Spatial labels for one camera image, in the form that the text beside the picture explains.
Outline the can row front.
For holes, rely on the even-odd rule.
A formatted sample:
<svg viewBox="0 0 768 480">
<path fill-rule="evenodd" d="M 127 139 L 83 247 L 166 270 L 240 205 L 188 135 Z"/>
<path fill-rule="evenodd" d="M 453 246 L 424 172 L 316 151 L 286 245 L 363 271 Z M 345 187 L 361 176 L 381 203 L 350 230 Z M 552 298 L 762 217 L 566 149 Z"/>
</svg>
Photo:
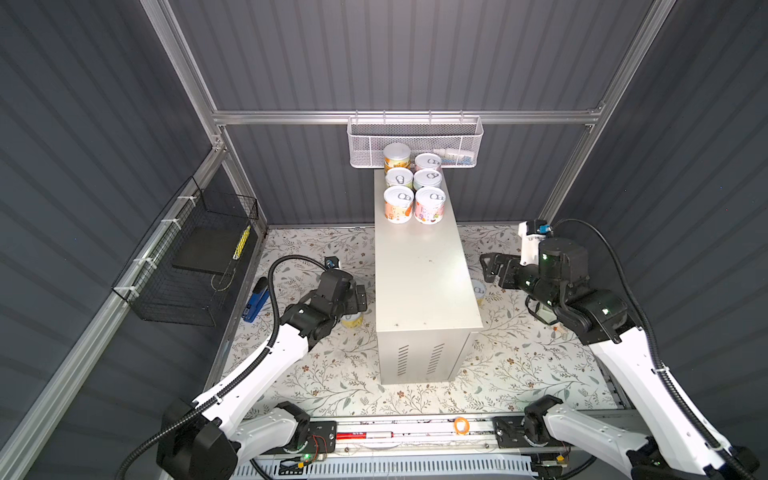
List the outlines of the can row front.
<svg viewBox="0 0 768 480">
<path fill-rule="evenodd" d="M 383 193 L 384 215 L 391 223 L 403 224 L 412 218 L 414 192 L 406 186 L 390 186 Z"/>
</svg>

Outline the green labelled can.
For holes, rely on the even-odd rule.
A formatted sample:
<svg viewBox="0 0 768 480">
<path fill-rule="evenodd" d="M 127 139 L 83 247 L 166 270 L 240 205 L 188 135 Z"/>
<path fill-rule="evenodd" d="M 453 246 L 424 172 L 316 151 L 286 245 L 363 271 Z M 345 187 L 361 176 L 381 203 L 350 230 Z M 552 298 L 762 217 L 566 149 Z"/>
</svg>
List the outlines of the green labelled can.
<svg viewBox="0 0 768 480">
<path fill-rule="evenodd" d="M 403 186 L 413 188 L 413 172 L 405 167 L 394 167 L 385 174 L 385 182 L 388 187 Z"/>
</svg>

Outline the pink labelled can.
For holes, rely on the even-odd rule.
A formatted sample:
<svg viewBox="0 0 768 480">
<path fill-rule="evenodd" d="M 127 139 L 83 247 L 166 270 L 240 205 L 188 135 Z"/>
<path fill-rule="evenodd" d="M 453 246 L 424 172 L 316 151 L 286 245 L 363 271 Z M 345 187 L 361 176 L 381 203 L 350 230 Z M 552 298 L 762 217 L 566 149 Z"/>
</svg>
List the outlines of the pink labelled can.
<svg viewBox="0 0 768 480">
<path fill-rule="evenodd" d="M 414 158 L 414 168 L 416 171 L 431 169 L 442 170 L 442 159 L 435 153 L 421 153 Z"/>
</svg>

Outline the yellow orange labelled can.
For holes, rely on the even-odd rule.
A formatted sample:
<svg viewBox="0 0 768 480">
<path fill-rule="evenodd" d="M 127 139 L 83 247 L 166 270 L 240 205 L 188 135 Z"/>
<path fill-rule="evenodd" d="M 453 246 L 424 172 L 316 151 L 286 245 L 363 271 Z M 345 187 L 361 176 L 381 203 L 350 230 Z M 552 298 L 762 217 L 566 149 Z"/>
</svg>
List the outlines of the yellow orange labelled can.
<svg viewBox="0 0 768 480">
<path fill-rule="evenodd" d="M 390 143 L 382 150 L 384 169 L 386 172 L 393 168 L 409 168 L 411 163 L 411 148 L 401 142 Z"/>
</svg>

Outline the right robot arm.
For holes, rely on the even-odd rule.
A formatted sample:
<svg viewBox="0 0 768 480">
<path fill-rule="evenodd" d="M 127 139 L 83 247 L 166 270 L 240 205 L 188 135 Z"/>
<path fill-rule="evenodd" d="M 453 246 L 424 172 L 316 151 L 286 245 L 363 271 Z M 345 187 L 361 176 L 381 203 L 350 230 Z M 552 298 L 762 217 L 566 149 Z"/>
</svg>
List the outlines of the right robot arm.
<svg viewBox="0 0 768 480">
<path fill-rule="evenodd" d="M 625 431 L 547 394 L 524 410 L 516 432 L 533 447 L 575 446 L 630 479 L 752 479 L 760 467 L 748 448 L 733 445 L 695 406 L 659 353 L 646 313 L 615 252 L 609 256 L 623 291 L 590 284 L 585 247 L 559 236 L 560 226 L 537 219 L 519 226 L 518 255 L 486 253 L 485 281 L 525 293 L 609 370 L 649 431 Z"/>
</svg>

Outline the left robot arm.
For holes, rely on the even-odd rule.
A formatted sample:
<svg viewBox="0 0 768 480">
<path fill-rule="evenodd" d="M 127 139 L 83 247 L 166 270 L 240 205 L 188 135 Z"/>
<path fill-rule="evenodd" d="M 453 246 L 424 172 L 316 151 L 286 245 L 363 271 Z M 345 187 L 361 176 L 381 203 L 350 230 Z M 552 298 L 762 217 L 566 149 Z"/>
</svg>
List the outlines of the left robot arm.
<svg viewBox="0 0 768 480">
<path fill-rule="evenodd" d="M 275 260 L 266 275 L 273 313 L 268 339 L 230 374 L 190 402 L 174 400 L 163 412 L 158 433 L 122 461 L 115 476 L 126 477 L 143 454 L 155 448 L 156 463 L 174 479 L 228 479 L 245 460 L 274 448 L 299 447 L 309 416 L 289 402 L 262 419 L 245 416 L 256 401 L 296 362 L 326 338 L 340 320 L 367 309 L 365 288 L 339 267 L 335 256 L 298 260 L 320 268 L 319 284 L 285 309 L 278 306 L 274 274 L 289 261 Z"/>
</svg>

